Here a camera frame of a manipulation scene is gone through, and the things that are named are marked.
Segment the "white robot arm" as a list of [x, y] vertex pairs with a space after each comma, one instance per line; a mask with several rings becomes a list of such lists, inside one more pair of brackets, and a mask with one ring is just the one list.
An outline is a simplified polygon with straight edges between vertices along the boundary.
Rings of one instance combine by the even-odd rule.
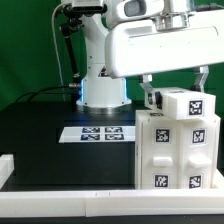
[[224, 62], [224, 8], [193, 0], [61, 0], [98, 27], [98, 60], [113, 79]]

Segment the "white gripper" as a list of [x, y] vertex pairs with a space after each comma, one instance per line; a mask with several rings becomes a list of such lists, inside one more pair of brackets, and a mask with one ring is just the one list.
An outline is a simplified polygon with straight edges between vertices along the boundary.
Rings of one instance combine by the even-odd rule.
[[193, 68], [192, 91], [203, 92], [205, 65], [224, 62], [224, 26], [217, 21], [173, 32], [155, 32], [151, 21], [119, 24], [105, 41], [105, 64], [111, 78], [139, 76], [145, 105], [155, 103], [155, 73]]

